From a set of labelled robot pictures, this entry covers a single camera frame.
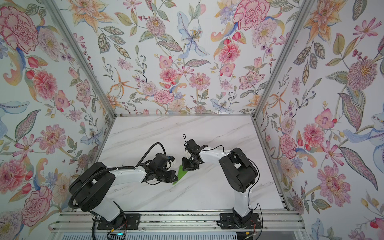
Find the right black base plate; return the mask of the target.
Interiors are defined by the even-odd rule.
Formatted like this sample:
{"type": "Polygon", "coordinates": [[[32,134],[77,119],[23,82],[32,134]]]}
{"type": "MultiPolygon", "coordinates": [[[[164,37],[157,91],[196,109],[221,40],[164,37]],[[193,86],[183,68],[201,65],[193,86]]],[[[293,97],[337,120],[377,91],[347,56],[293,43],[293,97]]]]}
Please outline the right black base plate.
{"type": "Polygon", "coordinates": [[[221,213],[217,225],[222,230],[261,230],[262,220],[259,214],[253,212],[245,217],[236,213],[221,213]]]}

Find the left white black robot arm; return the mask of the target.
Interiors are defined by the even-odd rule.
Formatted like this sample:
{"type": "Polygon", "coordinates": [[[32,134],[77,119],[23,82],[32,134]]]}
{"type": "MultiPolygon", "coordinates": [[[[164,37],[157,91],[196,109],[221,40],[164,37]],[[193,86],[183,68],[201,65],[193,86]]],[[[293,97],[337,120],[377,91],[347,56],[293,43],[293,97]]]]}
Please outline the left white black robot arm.
{"type": "Polygon", "coordinates": [[[127,217],[121,207],[107,196],[110,188],[128,183],[148,183],[152,180],[174,183],[178,180],[176,171],[170,169],[174,160],[173,156],[156,154],[153,160],[137,167],[108,168],[97,162],[70,185],[68,206],[99,216],[109,225],[119,228],[127,222],[127,217]]]}

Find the aluminium corner post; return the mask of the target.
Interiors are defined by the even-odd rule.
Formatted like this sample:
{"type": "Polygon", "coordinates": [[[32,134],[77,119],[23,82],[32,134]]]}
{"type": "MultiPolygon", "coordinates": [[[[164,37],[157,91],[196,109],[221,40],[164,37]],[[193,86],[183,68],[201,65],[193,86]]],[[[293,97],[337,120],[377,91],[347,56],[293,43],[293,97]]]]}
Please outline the aluminium corner post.
{"type": "Polygon", "coordinates": [[[88,77],[88,80],[90,81],[92,87],[95,89],[96,94],[99,96],[100,101],[104,106],[104,109],[110,115],[112,120],[115,120],[117,117],[116,112],[113,110],[109,100],[107,99],[107,95],[104,93],[97,77],[95,76],[88,61],[84,57],[81,48],[75,40],[75,37],[73,36],[73,33],[67,25],[64,17],[60,13],[60,10],[56,5],[55,1],[44,0],[42,2],[43,5],[46,7],[47,12],[52,17],[54,23],[58,25],[60,33],[63,35],[64,40],[68,43],[70,49],[73,51],[77,63],[80,65],[81,69],[85,72],[86,76],[88,77]]]}
{"type": "Polygon", "coordinates": [[[284,47],[282,48],[281,54],[277,58],[276,65],[271,73],[270,79],[267,81],[267,85],[264,88],[261,100],[259,101],[259,104],[253,114],[253,119],[256,120],[257,117],[259,117],[262,114],[263,107],[265,106],[265,103],[269,97],[269,94],[281,72],[283,67],[286,64],[287,58],[290,55],[290,52],[293,49],[293,46],[298,38],[298,35],[304,25],[305,20],[307,19],[310,10],[313,6],[314,2],[310,0],[305,0],[302,2],[302,5],[298,11],[298,15],[294,21],[294,24],[292,26],[290,36],[287,38],[286,43],[284,44],[284,47]]]}

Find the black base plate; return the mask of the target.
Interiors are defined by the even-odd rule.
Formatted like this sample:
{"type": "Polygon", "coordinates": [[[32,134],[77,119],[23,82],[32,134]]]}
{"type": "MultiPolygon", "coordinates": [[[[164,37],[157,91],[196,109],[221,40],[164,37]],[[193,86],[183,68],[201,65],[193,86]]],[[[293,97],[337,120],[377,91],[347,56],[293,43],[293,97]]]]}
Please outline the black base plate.
{"type": "Polygon", "coordinates": [[[119,214],[114,220],[100,217],[97,230],[138,230],[141,214],[119,214]]]}
{"type": "Polygon", "coordinates": [[[261,230],[262,220],[259,214],[253,212],[245,217],[236,213],[221,213],[217,225],[222,230],[261,230]]]}

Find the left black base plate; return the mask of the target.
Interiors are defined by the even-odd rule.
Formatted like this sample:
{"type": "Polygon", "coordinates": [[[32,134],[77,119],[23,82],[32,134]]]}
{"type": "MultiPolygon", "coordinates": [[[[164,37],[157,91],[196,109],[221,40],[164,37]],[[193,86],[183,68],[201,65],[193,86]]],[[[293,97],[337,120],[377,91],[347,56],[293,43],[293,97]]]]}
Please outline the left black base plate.
{"type": "Polygon", "coordinates": [[[119,214],[114,220],[100,217],[97,230],[138,230],[141,214],[119,214]]]}

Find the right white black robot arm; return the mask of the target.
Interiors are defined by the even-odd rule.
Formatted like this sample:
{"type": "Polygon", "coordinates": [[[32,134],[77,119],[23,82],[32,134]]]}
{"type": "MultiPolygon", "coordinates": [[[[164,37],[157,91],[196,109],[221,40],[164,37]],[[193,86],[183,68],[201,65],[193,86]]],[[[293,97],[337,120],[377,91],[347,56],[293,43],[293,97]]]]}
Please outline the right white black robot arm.
{"type": "Polygon", "coordinates": [[[250,189],[257,183],[260,171],[240,148],[231,151],[219,145],[211,148],[198,145],[193,139],[184,143],[186,157],[182,159],[183,171],[200,169],[204,163],[219,164],[227,182],[235,191],[233,214],[240,221],[248,221],[253,209],[250,203],[250,189]]]}

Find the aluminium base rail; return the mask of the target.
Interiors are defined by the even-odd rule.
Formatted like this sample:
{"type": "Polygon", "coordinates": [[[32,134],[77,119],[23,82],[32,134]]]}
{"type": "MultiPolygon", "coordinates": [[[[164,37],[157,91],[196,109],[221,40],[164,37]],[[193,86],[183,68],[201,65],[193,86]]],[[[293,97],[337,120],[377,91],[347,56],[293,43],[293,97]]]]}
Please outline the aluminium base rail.
{"type": "MultiPolygon", "coordinates": [[[[222,232],[220,224],[225,220],[223,215],[232,215],[229,211],[142,211],[127,212],[129,217],[136,214],[138,219],[131,218],[118,232],[149,233],[149,232],[222,232]]],[[[254,211],[259,215],[256,223],[263,232],[304,232],[305,224],[297,212],[290,211],[254,211]]],[[[93,215],[83,212],[59,214],[49,230],[51,233],[81,232],[92,230],[93,215]]]]}

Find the green square paper sheet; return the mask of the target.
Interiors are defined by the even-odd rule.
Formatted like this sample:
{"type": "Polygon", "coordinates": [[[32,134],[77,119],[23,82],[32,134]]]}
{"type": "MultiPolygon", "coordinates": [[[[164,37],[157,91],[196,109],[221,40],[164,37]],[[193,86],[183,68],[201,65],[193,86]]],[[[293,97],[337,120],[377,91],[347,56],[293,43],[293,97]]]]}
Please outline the green square paper sheet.
{"type": "Polygon", "coordinates": [[[188,171],[184,170],[183,165],[180,165],[178,170],[178,175],[177,175],[178,179],[173,183],[173,185],[175,185],[178,181],[180,181],[187,173],[188,171]]]}

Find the right aluminium corner post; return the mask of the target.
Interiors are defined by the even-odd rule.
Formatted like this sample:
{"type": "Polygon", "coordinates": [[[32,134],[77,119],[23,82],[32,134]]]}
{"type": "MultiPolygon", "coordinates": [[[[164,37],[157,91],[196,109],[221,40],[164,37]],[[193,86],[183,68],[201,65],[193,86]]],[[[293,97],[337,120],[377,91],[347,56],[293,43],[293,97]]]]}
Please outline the right aluminium corner post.
{"type": "Polygon", "coordinates": [[[304,25],[305,20],[307,19],[310,10],[313,6],[314,2],[310,0],[305,0],[302,2],[302,5],[298,11],[298,15],[294,21],[294,24],[292,26],[290,36],[287,38],[286,43],[284,44],[284,47],[282,48],[281,54],[277,58],[276,65],[271,73],[270,79],[267,81],[267,85],[264,88],[261,100],[259,101],[259,104],[253,114],[253,119],[256,120],[257,117],[259,117],[262,114],[263,107],[265,106],[265,103],[269,97],[269,94],[281,72],[283,67],[286,64],[287,58],[290,55],[290,52],[293,49],[293,46],[298,38],[298,35],[304,25]]]}

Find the left aluminium corner post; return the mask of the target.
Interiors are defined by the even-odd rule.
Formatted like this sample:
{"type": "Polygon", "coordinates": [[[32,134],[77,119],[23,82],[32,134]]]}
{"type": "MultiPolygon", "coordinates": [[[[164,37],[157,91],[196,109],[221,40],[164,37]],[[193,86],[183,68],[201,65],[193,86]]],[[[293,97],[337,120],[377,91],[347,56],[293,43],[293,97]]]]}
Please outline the left aluminium corner post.
{"type": "Polygon", "coordinates": [[[107,95],[104,93],[97,77],[95,76],[88,61],[84,57],[81,48],[75,40],[75,37],[73,36],[73,33],[67,25],[64,17],[60,13],[60,10],[56,5],[55,1],[44,0],[42,2],[43,5],[46,7],[47,12],[52,17],[54,23],[58,25],[60,33],[63,35],[64,40],[68,43],[70,49],[73,51],[77,63],[80,65],[81,69],[85,72],[86,76],[88,77],[88,80],[90,81],[92,87],[95,89],[96,94],[99,96],[100,101],[104,106],[104,109],[110,115],[112,120],[115,120],[117,117],[116,112],[113,110],[109,100],[107,99],[107,95]]]}

